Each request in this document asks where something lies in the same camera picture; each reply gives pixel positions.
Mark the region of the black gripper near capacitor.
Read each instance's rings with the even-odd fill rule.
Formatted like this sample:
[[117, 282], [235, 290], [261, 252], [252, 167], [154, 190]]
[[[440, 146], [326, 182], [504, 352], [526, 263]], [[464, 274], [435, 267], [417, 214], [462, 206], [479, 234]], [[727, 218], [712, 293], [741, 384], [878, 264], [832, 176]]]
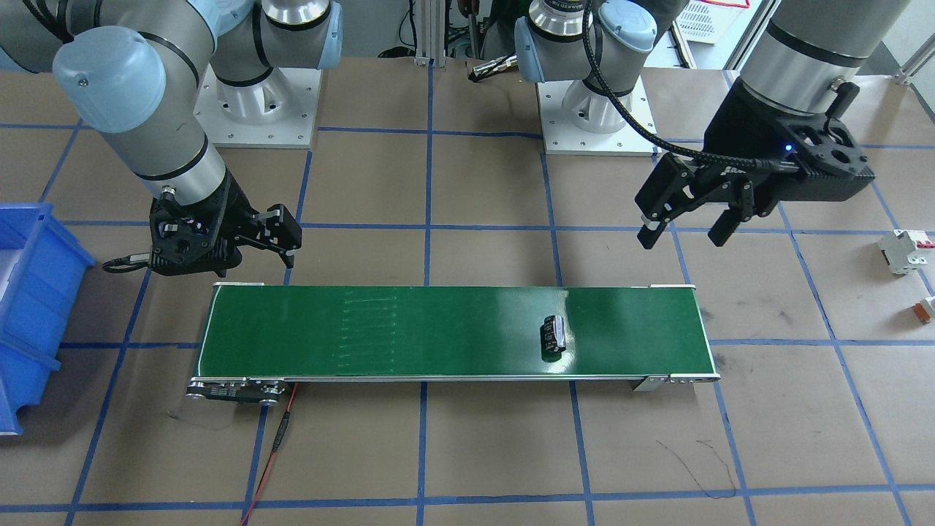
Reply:
[[[812, 197], [804, 154], [808, 148], [794, 126], [812, 122], [811, 114], [773, 103], [741, 77], [734, 81], [704, 134], [703, 152], [754, 159], [755, 167], [728, 167], [728, 209], [709, 230], [716, 247], [723, 247], [739, 224], [753, 216], [768, 216], [780, 201], [808, 201]], [[703, 193], [692, 190], [699, 166], [666, 153], [640, 190], [635, 203], [644, 226], [640, 244], [652, 249], [665, 227], [682, 213], [704, 203]]]

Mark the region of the black gripper near bin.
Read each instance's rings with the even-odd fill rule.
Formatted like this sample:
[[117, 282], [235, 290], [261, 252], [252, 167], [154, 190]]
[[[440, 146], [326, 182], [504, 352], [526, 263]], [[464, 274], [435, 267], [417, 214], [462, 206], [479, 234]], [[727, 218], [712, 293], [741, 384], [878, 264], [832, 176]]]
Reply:
[[295, 253], [302, 247], [302, 229], [283, 204], [256, 213], [227, 170], [220, 186], [197, 203], [197, 220], [208, 225], [210, 250], [197, 259], [198, 267], [237, 267], [243, 262], [234, 236], [245, 227], [245, 244], [275, 252], [287, 269], [293, 269]]

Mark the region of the silver robot arm near capacitor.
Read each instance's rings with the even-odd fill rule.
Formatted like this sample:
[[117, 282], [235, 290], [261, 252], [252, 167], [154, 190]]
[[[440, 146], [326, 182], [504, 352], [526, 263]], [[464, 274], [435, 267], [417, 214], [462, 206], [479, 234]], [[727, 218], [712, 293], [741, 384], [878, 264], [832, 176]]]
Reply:
[[570, 81], [563, 109], [590, 134], [628, 127], [664, 150], [635, 197], [638, 240], [657, 243], [672, 220], [706, 203], [725, 209], [709, 231], [724, 245], [739, 224], [782, 201], [851, 199], [874, 182], [842, 123], [855, 74], [908, 6], [905, 1], [765, 1], [729, 64], [738, 76], [700, 150], [661, 139], [628, 109], [659, 32], [684, 1], [533, 1], [515, 23], [527, 81]]

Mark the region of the silver robot arm near bin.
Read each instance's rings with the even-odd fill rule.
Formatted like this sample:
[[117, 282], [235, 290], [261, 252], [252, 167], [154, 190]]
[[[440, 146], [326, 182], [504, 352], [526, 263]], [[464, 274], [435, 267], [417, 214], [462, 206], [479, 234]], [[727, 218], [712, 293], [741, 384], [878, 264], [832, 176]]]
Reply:
[[4, 1], [2, 69], [53, 74], [84, 123], [150, 190], [151, 247], [110, 273], [225, 272], [241, 247], [294, 266], [302, 230], [283, 204], [251, 206], [197, 120], [203, 74], [224, 113], [270, 122], [289, 106], [283, 69], [334, 69], [336, 1]]

